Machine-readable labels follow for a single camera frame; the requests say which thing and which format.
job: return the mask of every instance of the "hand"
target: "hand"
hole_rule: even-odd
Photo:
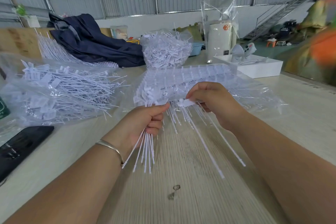
[[[114,145],[123,155],[124,160],[137,143],[142,130],[156,136],[162,128],[163,112],[169,103],[151,107],[139,106],[130,111],[119,123],[110,130],[102,140]]]
[[[199,101],[206,112],[213,112],[219,124],[232,131],[241,115],[247,111],[233,98],[233,96],[217,82],[199,82],[188,92],[187,99]]]

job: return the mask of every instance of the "person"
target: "person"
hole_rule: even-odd
[[[248,113],[219,83],[200,82],[186,98],[201,102],[237,137],[292,223],[335,222],[335,166]],[[126,159],[144,128],[158,133],[168,108],[169,104],[135,108],[102,140]],[[106,146],[92,146],[5,224],[95,223],[121,171],[119,157]]]

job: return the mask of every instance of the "green floor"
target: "green floor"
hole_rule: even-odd
[[[256,47],[256,51],[254,52],[254,55],[262,56],[262,57],[268,57],[273,59],[277,54],[287,51],[295,46],[295,44],[289,45],[289,46],[275,46],[274,48],[269,45],[266,47],[266,42],[254,42],[254,46]]]

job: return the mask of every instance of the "wooden table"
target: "wooden table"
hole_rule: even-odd
[[[203,55],[191,57],[187,65],[203,61]],[[125,69],[132,76],[144,70]],[[290,105],[288,114],[266,122],[336,165],[335,91],[283,74],[260,81]],[[98,117],[57,129],[0,187],[0,223],[68,168],[115,123],[115,118],[105,121]],[[171,124],[166,124],[159,135],[151,175],[144,174],[140,166],[132,173],[131,158],[106,201],[99,224],[288,223],[267,184],[231,133],[222,129],[246,167],[241,166],[213,127],[202,129],[204,140],[225,175],[221,179],[197,134],[186,127],[178,130],[175,134]],[[175,185],[180,185],[180,189],[175,191]]]

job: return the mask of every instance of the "plastic bag of tags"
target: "plastic bag of tags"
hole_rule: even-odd
[[[213,56],[231,61],[230,50],[239,36],[236,0],[201,0],[202,21],[208,64]]]
[[[192,51],[193,37],[188,31],[182,33],[161,29],[142,35],[140,44],[147,69],[181,67]]]
[[[127,85],[122,69],[14,54],[0,54],[0,67],[7,77],[0,96],[20,123],[29,126],[110,116]]]
[[[266,118],[283,114],[288,106],[260,81],[234,73],[228,65],[211,64],[145,71],[128,87],[117,113],[122,117],[145,103],[161,105],[183,99],[198,82],[222,84],[246,110],[266,113]]]

